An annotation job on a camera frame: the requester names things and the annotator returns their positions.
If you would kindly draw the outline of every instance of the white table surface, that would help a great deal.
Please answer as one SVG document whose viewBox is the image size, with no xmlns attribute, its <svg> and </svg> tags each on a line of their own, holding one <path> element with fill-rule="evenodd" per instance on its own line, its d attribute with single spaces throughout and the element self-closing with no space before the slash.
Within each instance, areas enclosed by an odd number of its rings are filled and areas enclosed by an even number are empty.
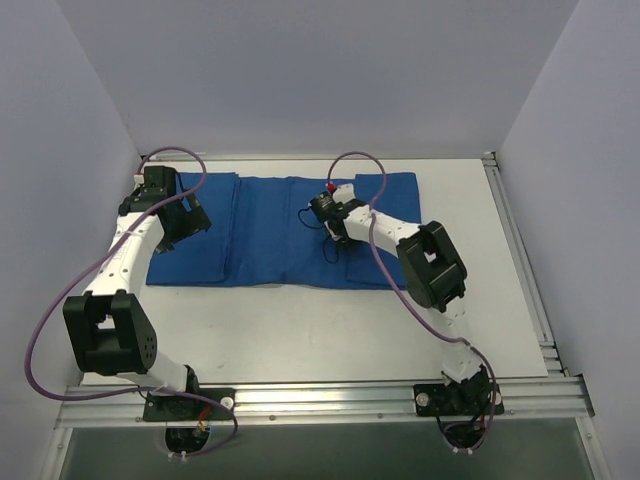
<svg viewBox="0 0 640 480">
<path fill-rule="evenodd" d="M 207 162 L 207 168 L 242 176 L 321 178 L 329 164 L 233 160 Z M 416 173 L 423 222 L 441 222 L 464 260 L 472 341 L 498 377 L 546 376 L 482 162 L 387 160 L 384 164 L 388 172 Z M 194 162 L 168 165 L 199 171 Z M 374 172 L 370 161 L 347 159 L 334 176 Z M 156 329 L 159 349 L 191 365 L 201 383 L 440 378 L 441 345 L 390 291 L 293 285 L 145 287 L 140 301 Z M 428 312 L 420 310 L 428 318 Z M 84 383 L 118 382 L 88 374 Z"/>
</svg>

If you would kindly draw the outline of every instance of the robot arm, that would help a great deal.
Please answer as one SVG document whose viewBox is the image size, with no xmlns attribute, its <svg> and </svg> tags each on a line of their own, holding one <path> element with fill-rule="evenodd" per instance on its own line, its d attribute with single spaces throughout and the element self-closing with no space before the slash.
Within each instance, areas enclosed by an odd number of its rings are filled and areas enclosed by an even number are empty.
<svg viewBox="0 0 640 480">
<path fill-rule="evenodd" d="M 163 166 L 149 166 L 144 176 L 136 176 L 138 185 L 118 209 L 112 246 L 128 232 L 127 239 L 83 294 L 70 296 L 64 303 L 71 345 L 83 372 L 178 392 L 194 390 L 193 371 L 158 351 L 155 330 L 138 297 L 153 252 L 172 250 L 174 243 L 207 230 L 211 223 L 190 195 L 191 210 L 182 202 L 170 203 L 130 231 L 146 209 L 176 194 L 176 176 L 173 168 Z"/>
<path fill-rule="evenodd" d="M 356 199 L 352 184 L 311 201 L 311 210 L 333 240 L 369 241 L 369 206 Z M 398 257 L 407 281 L 407 291 L 420 306 L 428 308 L 436 329 L 450 338 L 470 337 L 464 306 L 467 271 L 444 227 L 407 223 L 376 212 L 376 247 Z M 480 359 L 462 343 L 445 343 L 443 373 L 456 383 L 470 380 L 481 370 Z"/>
</svg>

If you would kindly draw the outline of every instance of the blue towel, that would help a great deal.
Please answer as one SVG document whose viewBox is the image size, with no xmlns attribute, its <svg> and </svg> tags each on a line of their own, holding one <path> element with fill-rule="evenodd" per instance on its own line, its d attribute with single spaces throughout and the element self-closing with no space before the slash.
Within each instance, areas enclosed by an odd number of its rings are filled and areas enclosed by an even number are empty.
<svg viewBox="0 0 640 480">
<path fill-rule="evenodd" d="M 183 174 L 185 186 L 199 174 Z M 378 208 L 405 221 L 420 220 L 418 186 L 414 174 L 390 174 Z M 358 198 L 368 201 L 380 184 L 378 175 L 357 175 Z M 154 255 L 149 285 L 233 287 L 265 283 L 311 285 L 336 289 L 389 288 L 369 246 L 342 251 L 335 264 L 323 256 L 324 230 L 305 228 L 297 218 L 300 208 L 325 189 L 322 179 L 300 177 L 256 178 L 209 174 L 198 199 L 212 227 L 176 245 L 176 250 Z M 312 212 L 303 219 L 316 224 Z M 335 244 L 325 242 L 325 253 L 335 258 Z M 405 285 L 400 264 L 388 255 L 385 264 L 400 286 Z"/>
</svg>

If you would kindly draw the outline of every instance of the gray wall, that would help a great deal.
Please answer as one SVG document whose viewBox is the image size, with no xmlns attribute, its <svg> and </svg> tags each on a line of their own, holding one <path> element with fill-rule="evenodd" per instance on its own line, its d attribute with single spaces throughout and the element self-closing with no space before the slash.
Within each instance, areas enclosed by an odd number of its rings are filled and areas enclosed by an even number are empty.
<svg viewBox="0 0 640 480">
<path fill-rule="evenodd" d="M 581 0 L 500 151 L 560 353 L 640 471 L 640 3 Z"/>
<path fill-rule="evenodd" d="M 576 0 L 59 0 L 135 144 L 478 156 Z"/>
<path fill-rule="evenodd" d="M 35 478 L 59 404 L 24 380 L 47 303 L 108 246 L 135 149 L 53 0 L 0 15 L 0 471 Z M 38 344 L 37 377 L 61 392 L 75 369 L 61 315 Z"/>
</svg>

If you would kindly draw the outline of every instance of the purple cable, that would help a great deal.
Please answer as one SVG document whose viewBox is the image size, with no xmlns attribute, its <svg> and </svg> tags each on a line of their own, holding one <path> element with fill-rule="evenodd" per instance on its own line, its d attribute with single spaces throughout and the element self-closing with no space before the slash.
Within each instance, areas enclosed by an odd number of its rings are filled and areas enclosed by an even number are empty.
<svg viewBox="0 0 640 480">
<path fill-rule="evenodd" d="M 149 215 L 151 215 L 156 210 L 164 207 L 168 203 L 175 202 L 175 201 L 178 201 L 178 200 L 182 200 L 184 197 L 186 197 L 188 195 L 191 195 L 192 193 L 195 193 L 195 191 L 198 190 L 204 184 L 205 180 L 207 179 L 207 167 L 206 167 L 206 165 L 204 164 L 202 159 L 198 156 L 198 154 L 196 154 L 195 152 L 192 152 L 191 150 L 189 150 L 187 148 L 182 148 L 182 147 L 162 147 L 162 148 L 158 148 L 156 150 L 153 150 L 146 157 L 144 157 L 144 159 L 142 160 L 142 162 L 138 166 L 138 170 L 136 171 L 136 173 L 141 173 L 142 172 L 142 167 L 144 166 L 145 163 L 147 163 L 147 161 L 153 155 L 156 155 L 156 154 L 158 154 L 160 152 L 164 152 L 164 151 L 167 151 L 167 150 L 177 150 L 179 152 L 184 152 L 184 153 L 192 156 L 194 159 L 196 159 L 197 162 L 202 167 L 202 176 L 200 177 L 200 180 L 198 181 L 198 183 L 194 187 L 190 188 L 186 192 L 181 192 L 181 193 L 176 194 L 176 195 L 174 195 L 172 197 L 166 198 L 166 199 L 162 200 L 161 202 L 158 202 L 155 205 L 153 205 L 152 207 L 150 207 L 147 210 L 145 210 L 145 212 L 131 225 L 131 227 L 129 227 L 129 230 L 123 232 L 122 237 L 120 237 L 120 239 L 113 245 L 113 247 L 111 247 L 109 249 L 109 251 L 104 256 L 102 256 L 95 263 L 91 264 L 86 270 L 84 270 L 76 278 L 74 278 L 71 281 L 71 283 L 69 283 L 66 287 L 64 287 L 62 289 L 62 291 L 51 302 L 51 304 L 47 307 L 45 312 L 42 314 L 42 317 L 38 321 L 38 323 L 37 323 L 37 325 L 36 325 L 36 327 L 35 327 L 35 329 L 33 331 L 33 334 L 31 335 L 31 338 L 29 339 L 29 343 L 27 344 L 27 352 L 26 352 L 25 357 L 24 357 L 24 374 L 25 374 L 25 377 L 27 378 L 27 382 L 29 383 L 31 388 L 33 388 L 36 392 L 38 392 L 43 397 L 49 398 L 51 400 L 58 400 L 58 401 L 62 401 L 62 402 L 81 402 L 81 401 L 86 401 L 86 400 L 96 400 L 96 399 L 99 399 L 99 398 L 114 397 L 116 395 L 123 395 L 125 393 L 158 391 L 160 393 L 166 393 L 166 394 L 169 394 L 169 395 L 177 395 L 177 396 L 184 397 L 184 398 L 189 398 L 189 399 L 192 399 L 192 400 L 199 400 L 201 402 L 208 403 L 212 407 L 220 408 L 220 409 L 223 409 L 223 410 L 226 410 L 227 412 L 229 412 L 229 414 L 231 415 L 231 420 L 233 421 L 233 425 L 234 425 L 233 432 L 229 436 L 227 436 L 224 439 L 222 439 L 221 441 L 219 441 L 218 443 L 216 443 L 216 444 L 214 444 L 214 445 L 212 445 L 210 447 L 203 448 L 199 452 L 194 452 L 194 453 L 190 453 L 190 454 L 187 455 L 187 456 L 196 456 L 196 455 L 203 455 L 205 453 L 209 453 L 212 450 L 215 450 L 218 447 L 221 447 L 222 445 L 227 443 L 229 440 L 231 440 L 235 436 L 236 432 L 238 431 L 238 419 L 236 418 L 236 416 L 233 414 L 233 412 L 230 409 L 226 408 L 224 405 L 221 405 L 220 403 L 216 402 L 215 400 L 212 400 L 212 399 L 207 398 L 207 397 L 203 397 L 201 395 L 195 395 L 193 393 L 176 392 L 176 391 L 168 389 L 168 388 L 159 388 L 159 389 L 157 389 L 157 388 L 154 388 L 154 387 L 139 387 L 139 386 L 138 387 L 123 388 L 121 390 L 114 390 L 112 392 L 94 393 L 94 394 L 90 394 L 90 395 L 60 395 L 58 393 L 50 392 L 47 389 L 45 389 L 42 385 L 40 385 L 38 383 L 38 381 L 35 379 L 35 376 L 33 375 L 33 367 L 32 367 L 33 351 L 35 350 L 36 342 L 38 341 L 38 337 L 40 336 L 40 333 L 42 332 L 42 329 L 44 328 L 45 324 L 47 323 L 47 321 L 51 317 L 51 314 L 53 313 L 53 311 L 60 304 L 60 302 L 69 294 L 69 292 L 71 292 L 71 290 L 73 290 L 73 288 L 76 285 L 78 285 L 78 283 L 80 283 L 84 278 L 86 278 L 91 272 L 93 272 L 98 267 L 100 267 L 104 262 L 109 260 L 118 251 L 118 249 L 123 245 L 123 243 L 127 240 L 127 238 L 129 238 L 129 235 L 131 234 L 131 232 L 134 231 Z"/>
<path fill-rule="evenodd" d="M 376 247 L 375 239 L 374 239 L 374 235 L 373 235 L 373 232 L 374 232 L 374 229 L 375 229 L 375 224 L 376 224 L 376 214 L 375 214 L 375 211 L 374 211 L 373 207 L 375 206 L 375 203 L 378 201 L 378 199 L 380 198 L 380 196 L 384 192 L 384 189 L 387 187 L 387 172 L 385 171 L 384 167 L 382 166 L 382 163 L 380 162 L 380 160 L 378 160 L 376 157 L 374 157 L 373 155 L 371 155 L 369 153 L 366 153 L 366 152 L 352 151 L 352 152 L 343 153 L 338 158 L 336 158 L 333 161 L 333 163 L 331 164 L 331 166 L 329 167 L 329 172 L 327 173 L 327 184 L 331 183 L 331 172 L 333 172 L 333 168 L 336 166 L 336 164 L 340 160 L 342 160 L 343 158 L 348 157 L 350 155 L 361 155 L 363 157 L 367 157 L 367 158 L 373 160 L 376 163 L 376 165 L 378 165 L 378 167 L 380 168 L 380 172 L 382 173 L 382 185 L 380 187 L 380 190 L 378 190 L 378 192 L 373 196 L 373 198 L 369 202 L 369 210 L 371 212 L 371 226 L 369 227 L 369 245 L 371 247 L 371 253 L 373 253 L 373 258 L 375 258 L 376 263 L 378 264 L 378 267 L 380 267 L 380 270 L 382 271 L 382 274 L 387 279 L 387 282 L 389 282 L 389 285 L 391 286 L 391 289 L 396 294 L 398 299 L 402 302 L 402 304 L 406 307 L 406 309 L 409 311 L 409 313 L 431 335 L 433 335 L 437 339 L 442 340 L 443 342 L 446 342 L 446 343 L 450 343 L 450 344 L 451 343 L 463 343 L 464 345 L 469 347 L 469 349 L 473 353 L 475 353 L 478 356 L 478 358 L 480 358 L 482 363 L 484 363 L 486 365 L 487 370 L 489 371 L 489 377 L 491 378 L 491 381 L 493 382 L 493 395 L 492 395 L 491 404 L 490 404 L 490 407 L 489 407 L 489 419 L 487 420 L 487 425 L 485 427 L 485 430 L 484 430 L 482 436 L 480 437 L 480 439 L 475 444 L 473 444 L 473 446 L 471 446 L 469 448 L 469 450 L 476 450 L 476 449 L 480 448 L 480 446 L 482 446 L 482 444 L 486 440 L 487 435 L 489 434 L 489 429 L 490 429 L 491 425 L 493 424 L 493 417 L 495 415 L 495 410 L 496 410 L 496 400 L 497 400 L 497 397 L 498 397 L 498 395 L 497 395 L 498 394 L 498 379 L 496 378 L 495 372 L 493 371 L 493 368 L 491 367 L 491 364 L 489 363 L 489 360 L 487 360 L 487 357 L 485 357 L 480 352 L 480 350 L 478 350 L 476 347 L 474 347 L 469 340 L 467 340 L 464 337 L 448 337 L 446 335 L 443 335 L 442 333 L 438 332 L 435 328 L 433 328 L 424 318 L 422 318 L 422 316 L 415 309 L 415 307 L 413 305 L 411 305 L 411 303 L 409 302 L 409 299 L 407 299 L 407 297 L 402 293 L 402 291 L 400 290 L 400 287 L 398 287 L 398 285 L 396 284 L 395 280 L 393 279 L 393 277 L 389 273 L 389 270 L 387 270 L 387 267 L 384 265 L 384 262 L 382 261 L 382 258 L 380 258 L 380 254 L 378 253 L 378 248 Z M 457 423 L 458 422 L 452 423 L 450 425 L 447 425 L 447 427 L 451 428 L 452 426 L 454 426 Z M 449 446 L 451 446 L 452 448 L 456 448 L 456 447 L 454 447 L 454 445 L 451 445 L 448 441 L 447 441 L 447 444 Z"/>
</svg>

